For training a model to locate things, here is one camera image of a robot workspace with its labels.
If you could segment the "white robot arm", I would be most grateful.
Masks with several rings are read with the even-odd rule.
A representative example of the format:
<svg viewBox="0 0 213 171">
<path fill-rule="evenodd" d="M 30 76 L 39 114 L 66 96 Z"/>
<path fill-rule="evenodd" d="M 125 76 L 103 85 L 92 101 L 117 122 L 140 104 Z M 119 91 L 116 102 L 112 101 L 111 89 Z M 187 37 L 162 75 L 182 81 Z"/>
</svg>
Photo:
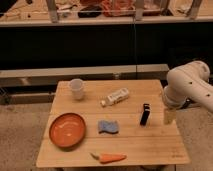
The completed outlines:
<svg viewBox="0 0 213 171">
<path fill-rule="evenodd" d="M 168 85 L 163 88 L 164 124 L 171 124 L 187 99 L 213 113 L 213 85 L 209 84 L 210 69 L 203 61 L 192 61 L 168 71 Z"/>
</svg>

